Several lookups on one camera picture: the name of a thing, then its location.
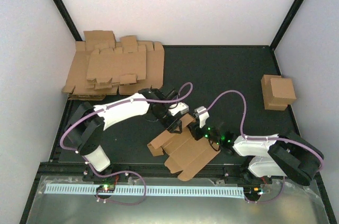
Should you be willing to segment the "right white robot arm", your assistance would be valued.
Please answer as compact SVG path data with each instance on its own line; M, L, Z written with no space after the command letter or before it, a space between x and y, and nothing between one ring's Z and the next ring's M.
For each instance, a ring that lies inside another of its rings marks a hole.
M287 177L308 186L323 167L324 155L295 132L269 136L241 136L224 128L188 125L192 137L206 139L214 151L230 156L246 157L241 169L242 180L254 183L264 176Z

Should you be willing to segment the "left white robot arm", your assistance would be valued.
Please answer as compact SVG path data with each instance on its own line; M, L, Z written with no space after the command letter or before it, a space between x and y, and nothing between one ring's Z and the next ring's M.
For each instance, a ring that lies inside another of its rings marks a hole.
M189 107L178 92L164 93L156 88L144 88L130 97L103 105L82 103L66 125L60 146L81 155L102 181L113 177L111 161L101 146L102 133L129 118L152 115L170 133L182 132L181 117Z

